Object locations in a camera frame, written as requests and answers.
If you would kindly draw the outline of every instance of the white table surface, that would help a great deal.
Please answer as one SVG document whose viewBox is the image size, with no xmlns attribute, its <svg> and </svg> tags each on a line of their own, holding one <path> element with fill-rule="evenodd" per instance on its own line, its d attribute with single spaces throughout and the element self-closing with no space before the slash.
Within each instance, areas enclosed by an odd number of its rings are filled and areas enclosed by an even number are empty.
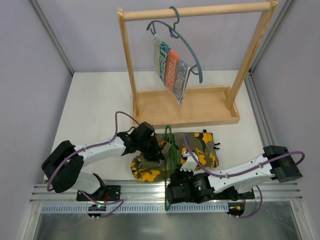
<svg viewBox="0 0 320 240">
<path fill-rule="evenodd" d="M 204 71 L 202 84 L 191 75 L 188 86 L 231 86 L 236 74 L 236 70 Z M 153 71 L 135 72 L 134 76 L 138 90 L 163 88 Z M 249 161 L 263 152 L 245 84 L 242 84 L 235 102 L 240 114 L 238 124 L 172 129 L 173 132 L 201 132 L 206 129 L 213 133 L 214 141 L 221 143 L 220 150 L 217 150 L 219 170 Z M 103 141 L 114 134 L 115 112 L 132 115 L 132 109 L 128 72 L 77 72 L 72 79 L 52 149 L 65 140 L 74 145 Z M 132 121 L 119 115 L 118 126 L 119 131 L 127 131 Z M 130 163 L 137 154 L 104 159 L 86 166 L 83 171 L 96 173 L 104 180 L 134 180 Z"/>
</svg>

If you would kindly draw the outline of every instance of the camouflage cloth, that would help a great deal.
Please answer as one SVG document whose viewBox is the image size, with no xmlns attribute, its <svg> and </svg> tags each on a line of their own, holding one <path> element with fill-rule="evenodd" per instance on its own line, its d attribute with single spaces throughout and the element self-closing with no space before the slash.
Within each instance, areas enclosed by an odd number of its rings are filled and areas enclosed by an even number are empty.
<svg viewBox="0 0 320 240">
<path fill-rule="evenodd" d="M 215 143 L 212 133 L 207 132 L 177 132 L 172 133 L 173 144 L 178 152 L 178 164 L 184 164 L 186 160 L 182 158 L 182 153 L 187 149 L 184 142 L 184 136 L 189 139 L 190 148 L 198 156 L 199 162 L 205 167 L 216 168 L 219 165 L 219 161 L 214 149 Z M 147 161 L 143 155 L 136 156 L 131 162 L 131 171 L 136 180 L 141 182 L 157 182 L 165 180 L 165 169 L 170 171 L 170 161 L 174 166 L 174 159 L 171 159 L 171 144 L 169 140 L 170 135 L 167 134 L 165 139 L 164 133 L 158 133 L 156 139 L 159 143 L 162 153 L 166 160 L 160 160 L 159 162 Z"/>
</svg>

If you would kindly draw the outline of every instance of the striped towel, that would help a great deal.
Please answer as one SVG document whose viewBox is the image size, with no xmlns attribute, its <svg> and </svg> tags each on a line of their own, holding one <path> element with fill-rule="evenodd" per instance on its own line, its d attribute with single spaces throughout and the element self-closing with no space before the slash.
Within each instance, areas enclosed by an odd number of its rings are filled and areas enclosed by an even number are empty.
<svg viewBox="0 0 320 240">
<path fill-rule="evenodd" d="M 154 66 L 163 84 L 182 105 L 190 75 L 190 67 L 157 34 L 153 38 Z"/>
</svg>

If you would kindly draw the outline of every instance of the gray wall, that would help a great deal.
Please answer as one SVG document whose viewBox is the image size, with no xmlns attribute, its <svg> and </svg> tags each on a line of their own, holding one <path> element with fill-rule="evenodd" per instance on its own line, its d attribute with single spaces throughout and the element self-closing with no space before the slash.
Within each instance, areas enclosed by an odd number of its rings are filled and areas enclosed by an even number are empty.
<svg viewBox="0 0 320 240">
<path fill-rule="evenodd" d="M 38 0 L 75 72 L 126 71 L 117 8 L 125 11 L 195 7 L 266 0 Z M 278 14 L 286 0 L 279 0 Z M 237 70 L 258 23 L 259 12 L 184 17 L 177 30 L 188 41 L 204 70 Z M 175 19 L 165 19 L 173 23 Z M 153 70 L 153 39 L 146 31 L 150 20 L 127 22 L 133 66 Z M 158 34 L 189 65 L 194 60 L 179 39 L 155 24 Z"/>
<path fill-rule="evenodd" d="M 71 75 L 27 0 L 0 2 L 0 238 L 16 239 Z"/>
<path fill-rule="evenodd" d="M 305 152 L 298 181 L 320 227 L 320 1 L 298 0 L 254 72 L 280 145 Z"/>
</svg>

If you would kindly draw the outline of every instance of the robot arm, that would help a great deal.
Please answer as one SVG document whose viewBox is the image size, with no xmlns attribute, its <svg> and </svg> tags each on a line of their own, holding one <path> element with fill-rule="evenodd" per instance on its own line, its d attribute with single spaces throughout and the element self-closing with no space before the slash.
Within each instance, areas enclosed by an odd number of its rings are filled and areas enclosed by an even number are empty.
<svg viewBox="0 0 320 240">
<path fill-rule="evenodd" d="M 47 178 L 52 181 L 52 189 L 56 193 L 76 189 L 86 192 L 92 199 L 99 199 L 106 193 L 106 185 L 97 174 L 82 172 L 83 167 L 136 151 L 142 152 L 147 161 L 165 159 L 155 129 L 150 124 L 143 122 L 129 132 L 130 130 L 118 132 L 111 139 L 94 144 L 73 145 L 68 140 L 60 143 L 41 166 Z M 197 157 L 193 153 L 183 153 L 187 161 L 170 176 L 171 183 L 166 189 L 169 203 L 239 200 L 254 186 L 270 179 L 278 179 L 283 183 L 302 177 L 290 155 L 267 162 L 287 154 L 287 148 L 268 146 L 263 150 L 264 154 L 246 163 L 213 172 L 206 169 L 195 171 L 199 164 Z"/>
<path fill-rule="evenodd" d="M 170 176 L 171 183 L 166 189 L 168 202 L 199 204 L 221 199 L 236 201 L 243 199 L 254 186 L 263 182 L 278 180 L 280 183 L 285 183 L 302 177 L 296 163 L 288 155 L 286 147 L 270 145 L 263 150 L 264 154 L 248 162 L 212 172 L 207 170 L 204 172 L 202 169 L 194 171 L 198 165 L 194 161 L 197 156 L 185 153 L 186 162 Z"/>
<path fill-rule="evenodd" d="M 102 195 L 105 184 L 95 173 L 82 172 L 82 168 L 97 161 L 142 152 L 148 161 L 164 160 L 158 145 L 155 129 L 147 122 L 141 123 L 131 133 L 118 132 L 113 139 L 94 144 L 73 145 L 70 141 L 63 141 L 42 164 L 42 170 L 50 179 L 55 170 L 68 156 L 73 155 L 61 167 L 51 183 L 56 193 L 68 189 L 84 191 L 90 195 Z"/>
</svg>

